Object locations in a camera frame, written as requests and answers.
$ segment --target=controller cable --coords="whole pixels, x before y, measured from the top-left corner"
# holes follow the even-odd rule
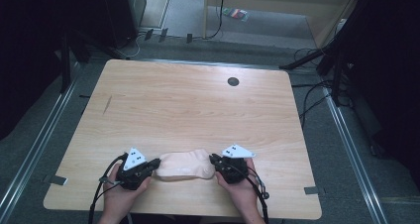
[[[268,192],[265,191],[265,185],[263,184],[263,182],[260,179],[257,172],[255,170],[253,170],[252,168],[247,167],[248,169],[250,169],[255,174],[257,182],[260,183],[261,186],[262,186],[262,191],[260,191],[259,188],[257,187],[257,185],[247,175],[245,175],[243,172],[241,172],[238,168],[236,168],[236,167],[234,167],[230,164],[226,164],[226,163],[222,163],[222,164],[225,165],[225,166],[228,166],[229,168],[232,168],[235,171],[237,171],[238,173],[240,173],[253,186],[253,189],[256,192],[257,197],[260,200],[260,203],[262,204],[263,221],[265,222],[265,224],[268,224],[268,211],[267,211],[267,206],[266,206],[266,203],[265,203],[264,200],[269,198],[269,194],[268,194]]]
[[[111,190],[111,189],[113,189],[113,188],[115,188],[116,186],[118,186],[118,185],[120,185],[120,184],[122,184],[123,182],[122,181],[114,181],[114,182],[112,182],[112,181],[110,181],[109,179],[108,179],[108,172],[109,172],[109,170],[111,169],[111,167],[117,162],[117,161],[123,161],[124,159],[126,159],[127,158],[127,156],[128,156],[128,154],[127,153],[125,153],[124,155],[122,155],[122,156],[120,156],[120,157],[118,157],[118,158],[116,158],[107,168],[106,168],[106,171],[104,172],[104,174],[102,175],[102,177],[101,178],[99,178],[99,184],[98,184],[98,188],[96,189],[96,192],[95,192],[95,196],[93,197],[93,201],[92,201],[92,204],[90,205],[90,211],[89,211],[89,220],[88,220],[88,223],[89,224],[92,224],[93,223],[93,214],[94,214],[94,212],[95,212],[95,205],[96,205],[96,201],[99,199],[99,197],[101,197],[105,192],[107,192],[107,191],[109,191],[109,190]],[[99,191],[101,190],[101,186],[102,186],[102,184],[103,183],[105,183],[105,182],[110,182],[110,183],[113,183],[114,185],[112,186],[112,187],[110,187],[110,188],[108,188],[108,189],[106,189],[106,190],[104,190],[101,194],[99,194]]]

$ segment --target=hand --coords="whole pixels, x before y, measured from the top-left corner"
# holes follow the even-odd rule
[[[120,164],[114,165],[109,179],[115,180]],[[136,198],[148,188],[151,178],[147,177],[137,190],[124,189],[118,185],[104,193],[104,211],[99,224],[118,224],[130,212]],[[103,190],[113,187],[111,183],[104,183]]]
[[[245,161],[249,168],[256,170],[252,159],[245,159]],[[257,208],[257,194],[246,179],[238,183],[229,184],[219,172],[216,172],[216,177],[219,185],[229,192],[235,207],[247,224],[264,223]],[[257,184],[257,180],[253,175],[249,175],[249,178],[253,183]]]

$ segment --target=table top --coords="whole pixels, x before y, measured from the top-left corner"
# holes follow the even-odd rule
[[[239,79],[237,86],[228,83]],[[44,200],[48,209],[88,210],[98,178],[135,147],[149,161],[171,152],[232,144],[255,154],[269,192],[270,218],[318,219],[317,194],[288,74],[280,70],[109,60]],[[102,197],[96,210],[102,210]],[[132,212],[239,216],[227,192],[211,179],[153,177]]]

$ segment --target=beige foam block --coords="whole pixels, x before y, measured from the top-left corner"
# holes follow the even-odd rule
[[[161,162],[156,175],[165,181],[191,178],[211,178],[214,166],[204,149],[187,153],[168,153],[160,156]]]

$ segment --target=wrist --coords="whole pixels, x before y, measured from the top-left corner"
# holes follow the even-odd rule
[[[247,224],[264,224],[263,218],[256,207],[240,210],[240,213]]]
[[[102,214],[101,218],[99,219],[98,224],[119,224],[121,220],[117,220],[119,218],[116,218],[112,215],[107,215],[105,212]]]

